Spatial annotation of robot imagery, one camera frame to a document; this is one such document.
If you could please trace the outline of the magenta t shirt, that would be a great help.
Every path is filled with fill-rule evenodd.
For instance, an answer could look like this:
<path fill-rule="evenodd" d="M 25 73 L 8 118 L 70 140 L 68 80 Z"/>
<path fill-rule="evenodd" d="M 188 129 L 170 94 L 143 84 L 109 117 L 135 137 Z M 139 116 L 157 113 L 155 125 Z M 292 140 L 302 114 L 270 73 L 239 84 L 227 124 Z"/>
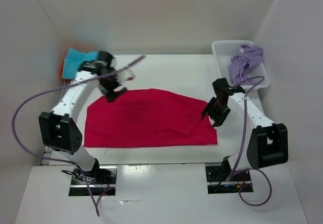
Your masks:
<path fill-rule="evenodd" d="M 87 108 L 87 148 L 204 146 L 217 131 L 201 116 L 203 100 L 160 89 L 129 90 L 114 102 L 101 96 Z"/>

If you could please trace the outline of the cyan t shirt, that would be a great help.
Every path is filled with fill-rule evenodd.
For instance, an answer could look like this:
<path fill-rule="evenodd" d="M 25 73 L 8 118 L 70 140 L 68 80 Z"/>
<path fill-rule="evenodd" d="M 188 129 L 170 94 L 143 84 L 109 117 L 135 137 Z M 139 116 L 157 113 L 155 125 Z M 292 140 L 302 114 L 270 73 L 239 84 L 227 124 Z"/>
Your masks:
<path fill-rule="evenodd" d="M 65 57 L 65 64 L 63 69 L 63 78 L 66 80 L 73 80 L 76 77 L 79 67 L 85 61 L 92 61 L 97 59 L 99 52 L 80 52 L 74 48 L 67 50 Z"/>

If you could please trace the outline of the orange t shirt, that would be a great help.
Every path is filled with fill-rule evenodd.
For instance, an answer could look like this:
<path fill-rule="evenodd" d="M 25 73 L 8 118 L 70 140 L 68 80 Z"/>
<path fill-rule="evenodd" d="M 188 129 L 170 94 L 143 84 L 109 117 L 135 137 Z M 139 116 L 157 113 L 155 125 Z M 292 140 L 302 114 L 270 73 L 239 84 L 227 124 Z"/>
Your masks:
<path fill-rule="evenodd" d="M 61 61 L 61 65 L 60 65 L 60 70 L 59 70 L 59 77 L 60 77 L 60 79 L 62 81 L 66 81 L 66 79 L 63 78 L 63 69 L 64 69 L 66 55 L 67 55 L 67 51 L 64 53 L 64 55 L 62 57 L 62 61 Z"/>

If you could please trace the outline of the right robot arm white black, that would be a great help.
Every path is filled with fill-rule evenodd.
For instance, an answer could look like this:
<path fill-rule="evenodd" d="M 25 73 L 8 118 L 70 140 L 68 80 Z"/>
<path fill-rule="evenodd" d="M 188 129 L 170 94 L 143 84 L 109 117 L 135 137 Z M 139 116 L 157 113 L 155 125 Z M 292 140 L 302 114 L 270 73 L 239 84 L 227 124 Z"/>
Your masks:
<path fill-rule="evenodd" d="M 226 78 L 212 83 L 215 96 L 201 113 L 208 117 L 212 127 L 220 127 L 230 113 L 243 120 L 242 140 L 239 152 L 226 156 L 222 161 L 221 174 L 233 180 L 240 172 L 258 170 L 288 161 L 288 130 L 266 117 L 250 100 L 249 91 L 240 85 L 229 85 Z"/>

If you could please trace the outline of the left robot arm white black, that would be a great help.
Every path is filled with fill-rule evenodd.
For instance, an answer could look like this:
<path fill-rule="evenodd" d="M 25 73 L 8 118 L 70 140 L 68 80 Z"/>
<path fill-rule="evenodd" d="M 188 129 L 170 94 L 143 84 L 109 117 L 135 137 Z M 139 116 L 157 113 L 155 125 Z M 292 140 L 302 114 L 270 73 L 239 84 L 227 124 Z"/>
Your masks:
<path fill-rule="evenodd" d="M 88 54 L 77 64 L 76 73 L 71 77 L 76 86 L 69 88 L 50 112 L 39 116 L 44 145 L 76 163 L 78 167 L 70 174 L 91 184 L 98 182 L 104 172 L 98 160 L 82 145 L 83 135 L 74 118 L 95 88 L 108 102 L 114 102 L 127 91 L 123 83 L 132 80 L 134 74 L 129 69 L 115 74 L 115 66 L 115 57 L 106 51 L 99 51 L 95 56 Z"/>

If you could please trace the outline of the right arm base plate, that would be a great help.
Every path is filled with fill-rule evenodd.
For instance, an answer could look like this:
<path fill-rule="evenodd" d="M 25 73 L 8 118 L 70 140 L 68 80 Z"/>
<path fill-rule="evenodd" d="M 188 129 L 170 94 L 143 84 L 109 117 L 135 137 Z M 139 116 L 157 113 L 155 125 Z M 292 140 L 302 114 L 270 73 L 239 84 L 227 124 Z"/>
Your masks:
<path fill-rule="evenodd" d="M 238 174 L 226 181 L 226 175 L 221 163 L 205 164 L 205 174 L 208 194 L 227 194 L 253 192 L 251 176 L 249 172 Z"/>

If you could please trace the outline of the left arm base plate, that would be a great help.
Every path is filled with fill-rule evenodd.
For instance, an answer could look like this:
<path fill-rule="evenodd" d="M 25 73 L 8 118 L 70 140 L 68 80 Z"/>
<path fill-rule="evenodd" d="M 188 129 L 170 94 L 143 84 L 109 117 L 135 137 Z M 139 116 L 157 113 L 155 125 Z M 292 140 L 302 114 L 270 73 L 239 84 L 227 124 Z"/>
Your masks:
<path fill-rule="evenodd" d="M 98 180 L 88 180 L 89 188 L 93 196 L 114 196 L 116 193 L 117 170 L 116 165 L 101 165 L 103 175 Z M 73 171 L 62 170 L 63 173 L 71 176 L 69 196 L 89 196 L 86 182 L 77 168 Z"/>

